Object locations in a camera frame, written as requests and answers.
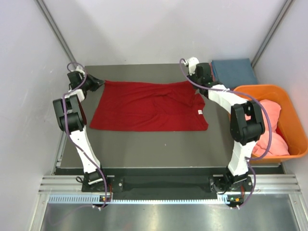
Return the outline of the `red t shirt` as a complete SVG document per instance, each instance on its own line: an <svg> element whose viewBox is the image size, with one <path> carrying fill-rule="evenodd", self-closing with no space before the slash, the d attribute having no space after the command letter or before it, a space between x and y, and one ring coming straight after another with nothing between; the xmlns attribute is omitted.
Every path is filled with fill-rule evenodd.
<svg viewBox="0 0 308 231"><path fill-rule="evenodd" d="M90 127L108 131L206 131L205 101L188 81L106 81Z"/></svg>

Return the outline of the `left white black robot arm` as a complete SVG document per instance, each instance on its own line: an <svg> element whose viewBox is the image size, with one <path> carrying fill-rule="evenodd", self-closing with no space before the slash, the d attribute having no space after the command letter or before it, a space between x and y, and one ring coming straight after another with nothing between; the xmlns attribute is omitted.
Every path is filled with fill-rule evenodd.
<svg viewBox="0 0 308 231"><path fill-rule="evenodd" d="M104 176L101 163L88 139L87 119L81 105L86 99L87 92L96 91L104 81L82 70L70 71L67 76L70 81L69 92L52 102L56 120L60 130L64 131L74 144L81 159L84 171L83 183L104 191L109 186L109 179Z"/></svg>

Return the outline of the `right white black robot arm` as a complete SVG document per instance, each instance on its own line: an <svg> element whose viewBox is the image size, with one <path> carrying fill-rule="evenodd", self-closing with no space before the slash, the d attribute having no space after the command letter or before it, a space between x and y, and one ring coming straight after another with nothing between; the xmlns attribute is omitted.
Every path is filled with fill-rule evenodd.
<svg viewBox="0 0 308 231"><path fill-rule="evenodd" d="M212 189L224 193L237 190L248 178L248 162L252 151L265 132L262 107L258 101L247 100L214 81L211 66L200 63L195 57L182 60L187 67L187 79L209 100L217 103L230 114L230 134L234 140L231 160L221 183L213 181Z"/></svg>

